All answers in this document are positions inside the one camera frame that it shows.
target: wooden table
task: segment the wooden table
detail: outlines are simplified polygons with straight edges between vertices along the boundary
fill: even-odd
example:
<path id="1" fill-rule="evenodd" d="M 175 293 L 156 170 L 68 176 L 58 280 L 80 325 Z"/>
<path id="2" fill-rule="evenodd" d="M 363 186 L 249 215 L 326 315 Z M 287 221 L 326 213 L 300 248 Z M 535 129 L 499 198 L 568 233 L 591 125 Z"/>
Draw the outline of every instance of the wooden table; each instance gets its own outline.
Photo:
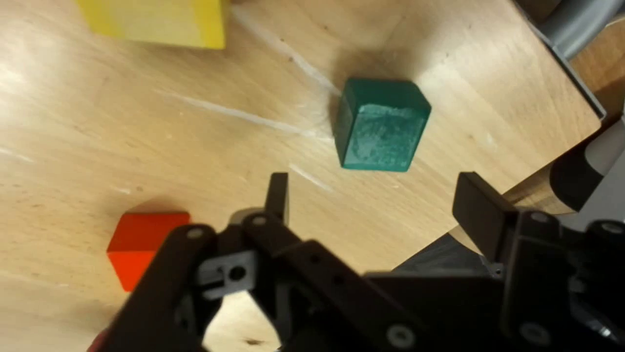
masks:
<path id="1" fill-rule="evenodd" d="M 105 327 L 124 295 L 103 252 L 126 209 L 220 229 L 285 170 L 300 237 L 390 270 L 455 225 L 456 172 L 503 192 L 597 129 L 507 2 L 246 0 L 230 16 L 228 49 L 205 53 L 91 35 L 68 0 L 1 2 L 1 350 L 83 350 Z M 414 78 L 431 102 L 408 174 L 337 166 L 330 115 L 353 74 Z M 210 346 L 275 346 L 236 299 Z"/>

